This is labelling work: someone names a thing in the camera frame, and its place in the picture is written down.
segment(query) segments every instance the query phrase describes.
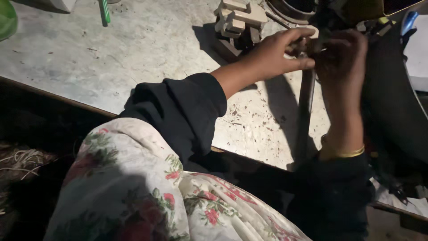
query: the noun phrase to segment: green object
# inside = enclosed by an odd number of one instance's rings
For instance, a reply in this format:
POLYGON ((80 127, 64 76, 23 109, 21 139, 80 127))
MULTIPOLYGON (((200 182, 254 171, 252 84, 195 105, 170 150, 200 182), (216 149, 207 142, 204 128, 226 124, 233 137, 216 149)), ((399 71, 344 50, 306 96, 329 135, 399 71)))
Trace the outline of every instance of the green object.
POLYGON ((18 27, 18 17, 9 0, 0 0, 0 41, 12 36, 18 27))
POLYGON ((104 8, 104 17, 106 18, 106 22, 110 23, 110 13, 108 12, 107 0, 102 0, 103 8, 104 8))

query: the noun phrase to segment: forearm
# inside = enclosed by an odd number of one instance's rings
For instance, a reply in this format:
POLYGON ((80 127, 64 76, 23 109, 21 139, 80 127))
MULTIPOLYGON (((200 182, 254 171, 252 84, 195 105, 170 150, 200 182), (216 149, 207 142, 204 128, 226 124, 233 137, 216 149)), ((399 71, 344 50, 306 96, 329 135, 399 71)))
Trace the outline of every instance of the forearm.
POLYGON ((217 79, 223 88, 226 99, 229 99, 243 88, 263 80, 246 61, 238 61, 222 66, 211 72, 211 75, 217 79))
POLYGON ((360 92, 347 96, 337 96, 337 94, 329 93, 328 89, 323 88, 323 91, 325 92, 324 102, 331 123, 326 136, 328 145, 335 152, 342 154, 349 154, 361 149, 364 143, 360 92))

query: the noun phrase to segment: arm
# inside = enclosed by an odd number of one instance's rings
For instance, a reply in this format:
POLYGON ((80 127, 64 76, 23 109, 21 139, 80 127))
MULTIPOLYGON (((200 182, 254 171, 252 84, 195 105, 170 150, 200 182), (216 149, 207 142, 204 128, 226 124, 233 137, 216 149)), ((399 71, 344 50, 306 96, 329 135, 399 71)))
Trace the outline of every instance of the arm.
POLYGON ((374 195, 362 153, 360 96, 367 41, 356 31, 336 33, 315 57, 331 121, 319 159, 297 172, 300 190, 287 216, 313 240, 363 240, 366 205, 374 195))
POLYGON ((313 68, 313 59, 283 56, 289 43, 314 33, 306 28, 278 32, 265 38, 243 60, 211 74, 165 79, 161 84, 138 84, 119 117, 138 118, 151 124, 186 166, 192 155, 205 155, 211 150, 215 121, 226 113, 226 100, 233 94, 260 80, 313 68))

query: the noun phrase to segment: woman's right hand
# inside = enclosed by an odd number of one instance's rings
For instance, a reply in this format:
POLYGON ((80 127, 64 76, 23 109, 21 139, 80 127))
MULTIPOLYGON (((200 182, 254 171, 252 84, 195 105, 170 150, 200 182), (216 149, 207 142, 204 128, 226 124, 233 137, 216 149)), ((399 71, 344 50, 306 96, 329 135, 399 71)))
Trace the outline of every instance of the woman's right hand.
POLYGON ((368 43, 360 32, 346 30, 335 32, 325 45, 314 59, 331 122, 327 142, 349 153, 364 145, 360 101, 368 43))
POLYGON ((323 94, 359 111, 366 72, 366 37, 356 30, 339 31, 325 45, 327 49, 315 57, 323 94))

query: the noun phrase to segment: person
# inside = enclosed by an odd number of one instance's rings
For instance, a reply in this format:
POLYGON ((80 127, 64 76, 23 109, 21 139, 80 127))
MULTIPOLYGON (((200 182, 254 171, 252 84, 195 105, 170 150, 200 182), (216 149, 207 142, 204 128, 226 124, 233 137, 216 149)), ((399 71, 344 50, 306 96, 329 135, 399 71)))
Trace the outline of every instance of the person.
POLYGON ((284 58, 288 45, 313 34, 278 32, 210 74, 138 84, 119 117, 83 141, 44 240, 363 240, 373 197, 360 114, 367 41, 340 31, 314 58, 284 58), (312 68, 331 127, 318 155, 295 172, 300 191, 287 218, 223 179, 184 170, 210 151, 233 94, 312 68))

